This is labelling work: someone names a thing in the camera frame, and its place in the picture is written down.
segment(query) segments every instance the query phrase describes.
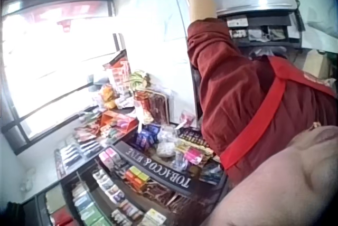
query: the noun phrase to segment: apron strap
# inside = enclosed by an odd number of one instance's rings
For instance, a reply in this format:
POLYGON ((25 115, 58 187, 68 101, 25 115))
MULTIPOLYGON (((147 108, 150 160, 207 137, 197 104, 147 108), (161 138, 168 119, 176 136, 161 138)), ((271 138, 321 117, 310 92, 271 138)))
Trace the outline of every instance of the apron strap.
POLYGON ((288 60, 275 56, 270 56, 269 61, 272 68, 274 69, 276 76, 285 80, 291 80, 301 83, 303 85, 314 88, 315 90, 319 90, 325 94, 328 94, 334 98, 337 98, 337 94, 334 93, 334 91, 330 87, 321 82, 320 79, 294 67, 288 60))
POLYGON ((337 97, 331 88, 321 84, 315 77, 311 78, 309 74, 305 74, 288 60, 271 56, 269 61, 275 72, 274 82, 252 120, 221 154, 221 163, 227 170, 238 163, 263 136, 279 108, 287 80, 304 84, 335 98, 337 97))
POLYGON ((286 81, 276 76, 250 123, 221 154, 220 159, 226 170, 243 158, 262 137, 279 108, 285 87, 286 81))

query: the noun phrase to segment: product shelf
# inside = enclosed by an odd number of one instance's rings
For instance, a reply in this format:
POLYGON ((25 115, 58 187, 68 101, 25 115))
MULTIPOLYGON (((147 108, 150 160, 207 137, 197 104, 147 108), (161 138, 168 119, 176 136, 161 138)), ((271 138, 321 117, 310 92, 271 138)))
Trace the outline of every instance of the product shelf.
POLYGON ((111 147, 123 159, 135 165, 140 171, 147 174, 153 180, 187 197, 195 194, 197 188, 199 190, 221 189, 226 181, 225 174, 217 186, 201 182, 198 179, 190 178, 187 175, 177 172, 172 168, 147 157, 123 140, 120 140, 111 147))

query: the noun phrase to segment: white wall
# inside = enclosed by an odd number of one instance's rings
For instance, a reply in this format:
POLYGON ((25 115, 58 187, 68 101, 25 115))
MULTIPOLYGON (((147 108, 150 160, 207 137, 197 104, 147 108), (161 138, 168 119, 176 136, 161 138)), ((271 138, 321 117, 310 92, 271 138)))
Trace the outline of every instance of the white wall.
POLYGON ((178 2, 183 22, 176 0, 114 0, 130 68, 149 73, 152 84, 170 92, 173 123, 179 123, 183 110, 196 116, 186 45, 189 9, 186 0, 178 2))
POLYGON ((28 200, 34 194, 58 180, 54 150, 63 147, 65 145, 65 139, 69 137, 74 132, 74 128, 78 126, 80 126, 80 121, 77 119, 37 142, 17 156, 27 170, 30 168, 36 170, 35 178, 33 179, 33 188, 26 193, 23 201, 28 200))
POLYGON ((6 208, 8 201, 22 202, 20 183, 25 174, 25 168, 1 133, 0 153, 0 204, 2 210, 6 208))
POLYGON ((75 120, 67 126, 52 133, 19 155, 15 155, 3 134, 0 134, 1 167, 1 209, 8 201, 22 203, 36 193, 58 180, 55 169, 54 150, 65 145, 75 127, 80 125, 75 120), (30 168, 36 170, 32 189, 25 194, 20 191, 20 184, 30 168))

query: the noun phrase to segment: orange box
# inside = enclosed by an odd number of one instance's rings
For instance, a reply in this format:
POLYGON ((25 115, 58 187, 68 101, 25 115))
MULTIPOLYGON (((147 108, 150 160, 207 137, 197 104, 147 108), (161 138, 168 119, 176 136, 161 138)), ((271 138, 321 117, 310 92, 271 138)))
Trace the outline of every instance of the orange box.
POLYGON ((125 173, 125 178, 130 181, 133 182, 134 178, 136 178, 136 176, 131 172, 131 171, 126 171, 125 173))
POLYGON ((117 127, 117 129, 119 129, 125 134, 133 130, 138 125, 138 120, 135 118, 131 118, 123 114, 118 114, 113 111, 105 111, 102 114, 101 127, 105 126, 106 124, 109 124, 112 119, 116 120, 118 123, 119 122, 126 123, 125 127, 120 127, 120 126, 117 127))

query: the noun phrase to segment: bright window light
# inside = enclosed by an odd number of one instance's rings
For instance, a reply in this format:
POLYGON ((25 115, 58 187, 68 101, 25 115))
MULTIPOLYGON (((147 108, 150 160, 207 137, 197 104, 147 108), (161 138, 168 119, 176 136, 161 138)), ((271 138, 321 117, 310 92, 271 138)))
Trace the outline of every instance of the bright window light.
POLYGON ((7 13, 18 11, 21 8, 21 2, 11 3, 8 6, 7 13))

